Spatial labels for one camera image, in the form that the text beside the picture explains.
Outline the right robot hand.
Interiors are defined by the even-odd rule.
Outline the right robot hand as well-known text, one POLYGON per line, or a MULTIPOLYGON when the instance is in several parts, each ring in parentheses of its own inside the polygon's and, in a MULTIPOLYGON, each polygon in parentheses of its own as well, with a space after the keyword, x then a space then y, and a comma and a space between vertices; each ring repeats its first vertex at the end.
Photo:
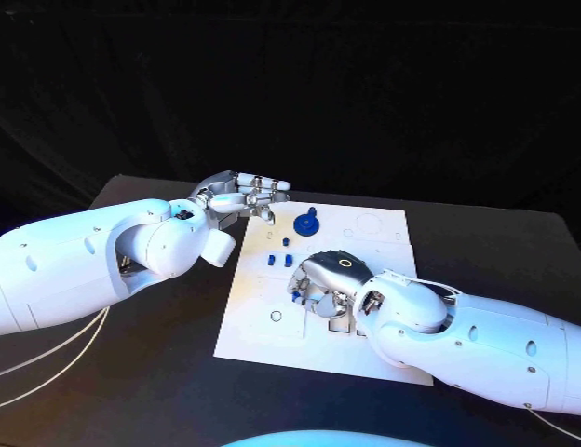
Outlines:
POLYGON ((373 273, 347 251, 321 251, 300 263, 288 281, 292 303, 327 319, 341 318, 373 273))

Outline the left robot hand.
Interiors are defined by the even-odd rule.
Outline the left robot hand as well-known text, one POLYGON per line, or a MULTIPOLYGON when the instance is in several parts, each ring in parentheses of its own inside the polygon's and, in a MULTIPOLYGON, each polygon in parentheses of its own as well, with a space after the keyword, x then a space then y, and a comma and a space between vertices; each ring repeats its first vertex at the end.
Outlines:
POLYGON ((261 175, 226 170, 207 177, 188 199, 201 207, 212 228, 223 230, 240 217, 275 224, 271 205, 289 200, 291 183, 261 175))

